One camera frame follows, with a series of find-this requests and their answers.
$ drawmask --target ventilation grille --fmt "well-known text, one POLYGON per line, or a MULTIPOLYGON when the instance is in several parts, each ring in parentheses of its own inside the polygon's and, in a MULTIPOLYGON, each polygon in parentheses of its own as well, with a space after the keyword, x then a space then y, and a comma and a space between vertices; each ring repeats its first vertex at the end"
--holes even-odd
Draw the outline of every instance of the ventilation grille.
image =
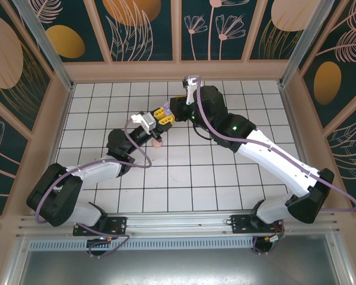
MULTIPOLYGON (((113 249, 121 242, 113 240, 111 245, 95 246, 93 250, 113 249)), ((120 250, 158 249, 225 249, 251 248, 252 237, 199 237, 172 239, 131 239, 120 250)), ((32 240, 29 251, 86 251, 87 240, 32 240)))

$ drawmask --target pink object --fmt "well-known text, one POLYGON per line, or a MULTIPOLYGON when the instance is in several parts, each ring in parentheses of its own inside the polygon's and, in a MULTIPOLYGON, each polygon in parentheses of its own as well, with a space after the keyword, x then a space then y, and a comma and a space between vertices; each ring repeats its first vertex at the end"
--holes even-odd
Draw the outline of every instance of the pink object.
POLYGON ((155 138, 152 140, 152 145, 153 145, 153 147, 161 147, 162 145, 163 145, 163 141, 161 141, 161 142, 158 142, 155 138))

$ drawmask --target metal base plate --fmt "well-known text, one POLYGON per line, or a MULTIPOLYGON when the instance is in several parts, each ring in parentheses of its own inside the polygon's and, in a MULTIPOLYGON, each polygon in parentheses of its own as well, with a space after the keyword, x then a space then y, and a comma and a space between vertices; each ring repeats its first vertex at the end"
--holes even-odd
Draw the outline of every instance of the metal base plate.
MULTIPOLYGON (((250 216, 247 215, 232 215, 231 222, 233 233, 275 233, 276 229, 273 224, 261 224, 258 228, 250 224, 250 216)), ((279 230, 282 230, 281 225, 276 222, 275 225, 279 230)))
MULTIPOLYGON (((124 235, 126 229, 126 217, 108 217, 106 227, 102 233, 108 233, 110 235, 124 235)), ((91 233, 86 229, 83 229, 79 225, 74 226, 72 231, 73 236, 97 236, 95 233, 91 233)))

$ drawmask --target white grid floor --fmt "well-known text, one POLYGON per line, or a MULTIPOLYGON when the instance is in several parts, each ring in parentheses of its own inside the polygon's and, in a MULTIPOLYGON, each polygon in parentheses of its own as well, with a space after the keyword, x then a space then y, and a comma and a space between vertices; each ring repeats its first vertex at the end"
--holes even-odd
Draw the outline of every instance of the white grid floor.
MULTIPOLYGON (((298 158, 275 81, 205 84, 225 94, 229 112, 249 118, 298 158)), ((113 128, 123 128, 131 115, 156 109, 184 93, 181 81, 77 84, 56 161, 75 166, 99 159, 107 152, 113 128)), ((92 185, 81 191, 78 200, 93 202, 108 213, 245 210, 287 192, 267 170, 197 136, 187 122, 175 123, 162 137, 162 147, 154 148, 150 142, 144 147, 155 167, 132 168, 125 176, 92 185)), ((138 152, 132 157, 145 163, 138 152)))

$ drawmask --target enclosure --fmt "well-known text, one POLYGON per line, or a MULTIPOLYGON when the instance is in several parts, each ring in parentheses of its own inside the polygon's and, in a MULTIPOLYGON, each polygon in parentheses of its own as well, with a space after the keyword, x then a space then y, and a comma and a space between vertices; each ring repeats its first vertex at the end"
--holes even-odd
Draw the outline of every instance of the enclosure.
POLYGON ((335 211, 285 220, 275 252, 255 255, 224 221, 290 189, 188 122, 142 147, 154 167, 81 191, 127 218, 113 256, 92 265, 72 223, 34 221, 26 199, 48 165, 99 160, 112 129, 185 95, 193 74, 356 198, 356 0, 0 0, 0 284, 356 284, 347 198, 331 191, 335 211))

